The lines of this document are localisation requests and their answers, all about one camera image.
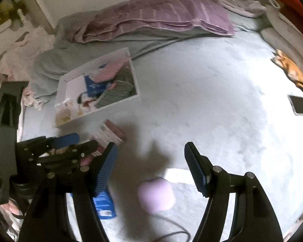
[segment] phone screen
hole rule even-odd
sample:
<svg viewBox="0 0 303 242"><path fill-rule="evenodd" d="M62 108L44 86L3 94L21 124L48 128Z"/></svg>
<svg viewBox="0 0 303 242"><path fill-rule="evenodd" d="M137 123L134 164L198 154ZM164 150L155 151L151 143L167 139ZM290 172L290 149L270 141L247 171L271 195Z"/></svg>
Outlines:
<svg viewBox="0 0 303 242"><path fill-rule="evenodd" d="M289 100L296 114L303 114L303 97L289 95Z"/></svg>

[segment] cord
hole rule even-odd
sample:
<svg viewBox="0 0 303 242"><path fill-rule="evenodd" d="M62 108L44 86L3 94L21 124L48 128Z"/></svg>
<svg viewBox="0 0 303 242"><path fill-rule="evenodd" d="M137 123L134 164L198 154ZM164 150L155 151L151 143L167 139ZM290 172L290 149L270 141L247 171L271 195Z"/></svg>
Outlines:
<svg viewBox="0 0 303 242"><path fill-rule="evenodd" d="M162 220L165 220L167 222L170 222L172 223L173 225L179 227L181 229L181 231L176 231L176 232L172 232L172 233L169 233L169 234L166 234L166 235L163 235L159 238L156 238L155 240L153 240L152 242L159 242L161 241L162 239L164 238L168 238L168 237L171 237L171 236L174 236L174 235L177 235L177 234L186 234L187 235L187 239L186 239L186 242L189 242L190 239L191 239L191 234L184 228L182 227L181 225L177 224L176 222L174 222L173 220L171 219L168 219L166 217L163 217L163 216L159 216L159 215L155 215L155 217L158 217Z"/></svg>

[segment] metal screw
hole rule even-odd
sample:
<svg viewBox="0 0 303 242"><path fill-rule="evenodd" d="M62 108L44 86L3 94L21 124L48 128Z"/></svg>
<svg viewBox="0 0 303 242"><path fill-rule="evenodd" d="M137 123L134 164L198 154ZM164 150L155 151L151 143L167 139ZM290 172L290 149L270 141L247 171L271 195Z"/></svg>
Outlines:
<svg viewBox="0 0 303 242"><path fill-rule="evenodd" d="M214 166L213 168L214 172L220 173L222 171L222 168L220 166Z"/></svg>
<svg viewBox="0 0 303 242"><path fill-rule="evenodd" d="M54 176L55 176L55 173L54 173L54 172L49 172L49 173L47 174L47 177L48 177L49 179L52 179Z"/></svg>
<svg viewBox="0 0 303 242"><path fill-rule="evenodd" d="M252 173L252 172L247 172L246 175L247 175L249 178L251 178L251 179L255 178L255 174Z"/></svg>
<svg viewBox="0 0 303 242"><path fill-rule="evenodd" d="M82 171L82 172L86 172L86 171L88 171L90 168L89 168L89 166L81 166L80 167L80 170Z"/></svg>

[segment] pink striped blanket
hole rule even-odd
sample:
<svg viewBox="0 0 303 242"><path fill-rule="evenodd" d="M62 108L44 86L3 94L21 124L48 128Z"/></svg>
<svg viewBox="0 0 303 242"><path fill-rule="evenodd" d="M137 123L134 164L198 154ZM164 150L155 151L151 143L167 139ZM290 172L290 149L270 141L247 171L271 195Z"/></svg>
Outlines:
<svg viewBox="0 0 303 242"><path fill-rule="evenodd" d="M200 27L233 35L225 10L211 0L130 0L111 6L73 26L70 40L107 41L141 27L187 31Z"/></svg>

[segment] orange and white plush toy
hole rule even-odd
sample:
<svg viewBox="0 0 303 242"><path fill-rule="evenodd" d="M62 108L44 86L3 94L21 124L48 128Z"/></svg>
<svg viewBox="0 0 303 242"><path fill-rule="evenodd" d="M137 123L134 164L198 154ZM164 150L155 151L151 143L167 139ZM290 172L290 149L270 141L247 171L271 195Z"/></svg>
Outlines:
<svg viewBox="0 0 303 242"><path fill-rule="evenodd" d="M295 83L296 87L303 91L303 73L287 55L281 50L277 50L276 56L272 61L285 71L288 78Z"/></svg>

